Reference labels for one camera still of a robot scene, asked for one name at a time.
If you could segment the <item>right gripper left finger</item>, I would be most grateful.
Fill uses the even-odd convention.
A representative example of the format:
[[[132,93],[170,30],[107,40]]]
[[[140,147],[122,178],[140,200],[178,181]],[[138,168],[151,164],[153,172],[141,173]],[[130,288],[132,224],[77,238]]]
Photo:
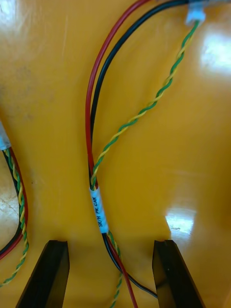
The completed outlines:
[[[67,241],[48,241],[16,307],[61,308],[64,302],[69,270]]]

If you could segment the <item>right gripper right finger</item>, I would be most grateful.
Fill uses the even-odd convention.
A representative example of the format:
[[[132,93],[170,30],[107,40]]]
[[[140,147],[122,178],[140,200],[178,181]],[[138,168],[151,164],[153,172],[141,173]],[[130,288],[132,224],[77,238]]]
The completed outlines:
[[[155,241],[152,268],[161,308],[203,308],[205,305],[173,240]]]

